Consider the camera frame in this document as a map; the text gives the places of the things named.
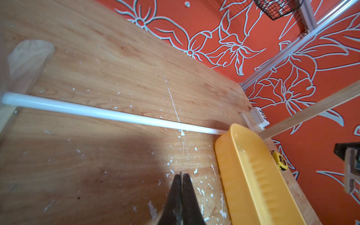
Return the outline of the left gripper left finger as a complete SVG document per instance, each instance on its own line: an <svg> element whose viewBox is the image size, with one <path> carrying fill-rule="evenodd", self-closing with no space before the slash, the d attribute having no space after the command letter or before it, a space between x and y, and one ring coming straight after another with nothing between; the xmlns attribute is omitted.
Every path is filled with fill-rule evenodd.
<svg viewBox="0 0 360 225"><path fill-rule="evenodd" d="M158 225L182 224L182 174L175 175Z"/></svg>

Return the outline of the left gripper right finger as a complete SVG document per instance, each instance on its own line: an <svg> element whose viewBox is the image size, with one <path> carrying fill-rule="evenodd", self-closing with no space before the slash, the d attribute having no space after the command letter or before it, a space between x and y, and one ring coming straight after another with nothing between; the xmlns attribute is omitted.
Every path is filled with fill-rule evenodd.
<svg viewBox="0 0 360 225"><path fill-rule="evenodd" d="M206 225L189 174L182 179L182 220L184 225Z"/></svg>

